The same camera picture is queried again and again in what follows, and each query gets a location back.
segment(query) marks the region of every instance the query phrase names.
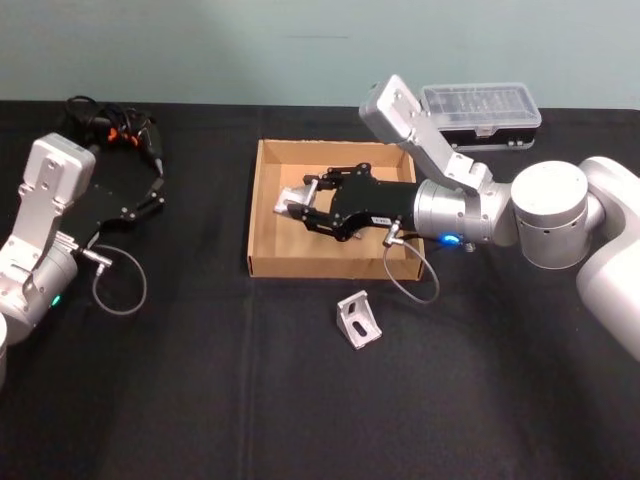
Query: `cable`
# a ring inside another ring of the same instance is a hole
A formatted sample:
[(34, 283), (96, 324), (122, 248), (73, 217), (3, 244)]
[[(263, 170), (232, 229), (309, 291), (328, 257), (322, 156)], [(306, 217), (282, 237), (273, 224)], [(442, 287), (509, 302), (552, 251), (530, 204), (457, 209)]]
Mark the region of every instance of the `cable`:
[(438, 278), (438, 275), (436, 274), (436, 271), (433, 269), (433, 267), (427, 261), (427, 259), (424, 257), (424, 255), (422, 255), (417, 248), (415, 248), (413, 245), (411, 245), (407, 241), (403, 242), (402, 245), (405, 248), (408, 248), (409, 250), (411, 250), (413, 252), (413, 254), (420, 259), (420, 261), (424, 264), (424, 266), (427, 268), (427, 270), (429, 270), (429, 273), (431, 274), (431, 278), (433, 278), (433, 285), (434, 285), (434, 288), (435, 288), (435, 292), (433, 293), (433, 296), (431, 298), (429, 298), (427, 300), (424, 300), (422, 298), (416, 297), (413, 293), (411, 293), (409, 290), (407, 290), (402, 285), (400, 285), (400, 283), (395, 278), (393, 278), (393, 275), (391, 274), (391, 271), (389, 270), (389, 265), (387, 265), (387, 254), (389, 253), (389, 250), (391, 250), (391, 247), (393, 245), (396, 245), (396, 244), (391, 244), (390, 246), (385, 247), (384, 253), (382, 255), (382, 262), (384, 264), (384, 269), (387, 272), (387, 275), (389, 276), (389, 279), (393, 282), (393, 284), (402, 293), (404, 293), (407, 297), (409, 297), (414, 302), (420, 303), (421, 305), (429, 305), (430, 303), (435, 302), (438, 299), (438, 297), (440, 296), (440, 279)]
[(100, 300), (100, 297), (98, 297), (98, 280), (102, 276), (101, 273), (98, 273), (93, 280), (93, 286), (91, 288), (91, 291), (93, 293), (93, 298), (95, 299), (96, 303), (100, 306), (100, 308), (102, 308), (105, 312), (110, 313), (111, 315), (125, 317), (127, 315), (136, 313), (138, 310), (142, 308), (144, 303), (147, 301), (147, 275), (145, 274), (144, 268), (142, 268), (142, 265), (140, 265), (140, 262), (138, 262), (138, 260), (136, 260), (135, 257), (131, 255), (129, 252), (125, 252), (124, 250), (121, 250), (117, 247), (112, 247), (111, 245), (105, 245), (101, 243), (101, 244), (93, 245), (92, 248), (104, 248), (105, 250), (111, 250), (112, 252), (117, 252), (117, 253), (120, 253), (121, 255), (124, 255), (125, 257), (127, 257), (129, 260), (133, 262), (133, 264), (136, 266), (136, 268), (140, 272), (140, 276), (142, 278), (142, 298), (140, 299), (140, 302), (138, 302), (138, 304), (135, 307), (130, 308), (129, 310), (114, 310), (112, 308), (107, 307), (102, 302), (102, 300)]

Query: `open cardboard box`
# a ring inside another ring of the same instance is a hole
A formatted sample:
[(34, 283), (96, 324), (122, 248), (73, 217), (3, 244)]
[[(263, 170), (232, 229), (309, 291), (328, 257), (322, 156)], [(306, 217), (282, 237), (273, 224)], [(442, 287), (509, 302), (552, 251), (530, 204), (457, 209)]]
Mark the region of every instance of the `open cardboard box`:
[[(380, 180), (415, 182), (412, 158), (395, 145), (379, 143), (260, 140), (253, 184), (247, 262), (253, 277), (386, 279), (383, 228), (365, 228), (362, 239), (338, 242), (309, 232), (300, 221), (274, 213), (284, 187), (303, 184), (306, 174), (328, 167), (369, 162)], [(333, 191), (318, 192), (314, 206), (329, 211)], [(424, 254), (422, 241), (412, 244)], [(398, 280), (419, 280), (422, 263), (405, 248), (391, 248), (389, 269)]]

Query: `black table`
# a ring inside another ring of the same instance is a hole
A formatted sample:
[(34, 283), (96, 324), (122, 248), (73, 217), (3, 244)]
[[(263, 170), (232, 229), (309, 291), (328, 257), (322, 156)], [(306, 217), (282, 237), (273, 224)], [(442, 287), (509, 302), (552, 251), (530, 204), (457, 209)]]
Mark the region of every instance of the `black table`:
[[(439, 251), (443, 296), (428, 308), (389, 282), (252, 280), (257, 140), (372, 140), (357, 111), (149, 108), (164, 135), (167, 206), (104, 239), (144, 264), (148, 303), (134, 318), (108, 316), (85, 266), (9, 351), (1, 478), (640, 476), (640, 365), (581, 305), (576, 269), (538, 270), (517, 247)], [(0, 103), (2, 235), (30, 144), (59, 112)], [(503, 181), (535, 161), (591, 155), (640, 173), (637, 112), (543, 117), (531, 150), (476, 158)], [(361, 288), (384, 334), (355, 352), (335, 304)]]

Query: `silver bracket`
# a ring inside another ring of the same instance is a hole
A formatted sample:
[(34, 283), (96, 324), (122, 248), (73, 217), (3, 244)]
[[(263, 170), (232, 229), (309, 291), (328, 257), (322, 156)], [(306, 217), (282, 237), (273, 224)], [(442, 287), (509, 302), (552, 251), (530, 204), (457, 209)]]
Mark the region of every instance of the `silver bracket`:
[(338, 302), (337, 320), (338, 328), (356, 350), (382, 336), (364, 290)]
[(280, 193), (278, 203), (274, 207), (274, 212), (280, 215), (288, 215), (287, 205), (290, 203), (299, 203), (307, 207), (313, 206), (316, 200), (316, 190), (318, 188), (318, 180), (313, 179), (309, 185), (302, 187), (285, 187)]

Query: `white wall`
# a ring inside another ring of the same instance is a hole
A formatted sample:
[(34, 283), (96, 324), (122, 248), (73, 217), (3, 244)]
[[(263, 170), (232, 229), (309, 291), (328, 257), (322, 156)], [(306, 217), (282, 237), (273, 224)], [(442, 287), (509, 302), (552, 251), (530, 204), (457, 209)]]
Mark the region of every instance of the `white wall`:
[(390, 73), (640, 106), (634, 0), (0, 0), (0, 98), (356, 105)]

